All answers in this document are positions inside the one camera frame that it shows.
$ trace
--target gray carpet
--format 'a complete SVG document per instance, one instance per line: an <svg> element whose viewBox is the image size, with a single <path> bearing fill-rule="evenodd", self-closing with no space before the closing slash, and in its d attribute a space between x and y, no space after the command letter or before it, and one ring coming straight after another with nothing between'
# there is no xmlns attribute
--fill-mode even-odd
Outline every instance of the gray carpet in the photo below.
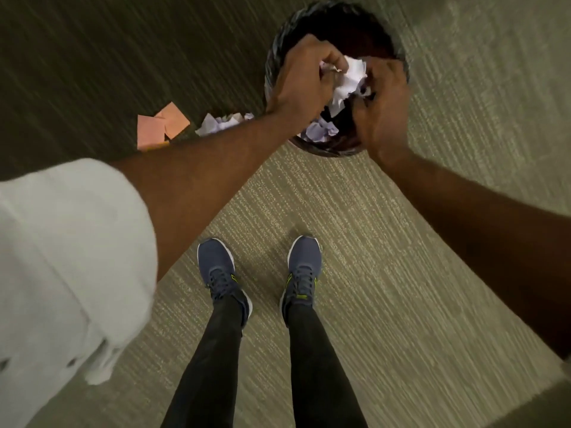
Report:
<svg viewBox="0 0 571 428"><path fill-rule="evenodd" d="M126 156L136 115L171 100L195 124L208 111L260 114L266 50L308 1L0 0L0 177ZM571 0L356 1L407 50L416 150L571 213ZM569 425L557 358L365 154L328 160L285 145L204 232L232 247L254 303L236 427L294 424L277 302L300 232L324 246L317 309L372 427ZM160 425L211 311L195 248L160 282L112 380L75 379L32 427Z"/></svg>

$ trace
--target shoelace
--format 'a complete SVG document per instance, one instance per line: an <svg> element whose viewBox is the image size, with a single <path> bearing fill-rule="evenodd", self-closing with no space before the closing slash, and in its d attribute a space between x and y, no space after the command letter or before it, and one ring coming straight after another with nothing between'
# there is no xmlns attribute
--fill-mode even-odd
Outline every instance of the shoelace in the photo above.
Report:
<svg viewBox="0 0 571 428"><path fill-rule="evenodd" d="M232 275L224 269L214 269L210 271L210 281L206 284L214 300L222 298L233 287Z"/></svg>
<svg viewBox="0 0 571 428"><path fill-rule="evenodd" d="M298 266L294 271L294 293L296 295L311 296L311 288L315 276L309 266Z"/></svg>

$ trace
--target pink sticky note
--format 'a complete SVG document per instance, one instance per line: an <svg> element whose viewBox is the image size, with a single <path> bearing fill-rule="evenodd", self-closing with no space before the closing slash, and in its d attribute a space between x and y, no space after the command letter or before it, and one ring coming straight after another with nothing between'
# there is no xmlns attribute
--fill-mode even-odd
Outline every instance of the pink sticky note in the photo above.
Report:
<svg viewBox="0 0 571 428"><path fill-rule="evenodd" d="M170 102L166 107L161 109L155 117L163 117L165 120L164 132L170 139L173 139L181 133L188 125L189 120L182 114L178 107Z"/></svg>
<svg viewBox="0 0 571 428"><path fill-rule="evenodd" d="M164 126L165 119L139 115L137 119L137 148L141 150L164 143Z"/></svg>

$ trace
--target black pants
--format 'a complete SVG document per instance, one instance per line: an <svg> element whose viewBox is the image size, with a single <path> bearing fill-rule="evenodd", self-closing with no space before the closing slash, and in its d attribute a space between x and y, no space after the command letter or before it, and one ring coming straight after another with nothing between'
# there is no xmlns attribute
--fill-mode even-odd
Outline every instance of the black pants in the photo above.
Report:
<svg viewBox="0 0 571 428"><path fill-rule="evenodd" d="M231 427L242 337L238 302L214 305L161 428ZM289 309L291 387L297 427L366 427L351 384L315 311Z"/></svg>

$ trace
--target blue sneaker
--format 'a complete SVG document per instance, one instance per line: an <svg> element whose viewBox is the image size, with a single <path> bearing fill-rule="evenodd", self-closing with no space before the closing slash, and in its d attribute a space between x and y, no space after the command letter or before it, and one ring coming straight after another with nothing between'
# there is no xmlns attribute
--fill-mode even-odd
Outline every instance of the blue sneaker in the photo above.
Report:
<svg viewBox="0 0 571 428"><path fill-rule="evenodd" d="M287 256L289 276L280 299L280 309L288 326L288 310L291 305L313 308L315 286L321 273L321 249L313 237L299 236Z"/></svg>
<svg viewBox="0 0 571 428"><path fill-rule="evenodd" d="M242 307L242 329L252 314L252 301L238 285L234 268L234 257L226 245L217 238L209 238L198 245L198 268L200 275L210 289L212 303L230 296Z"/></svg>

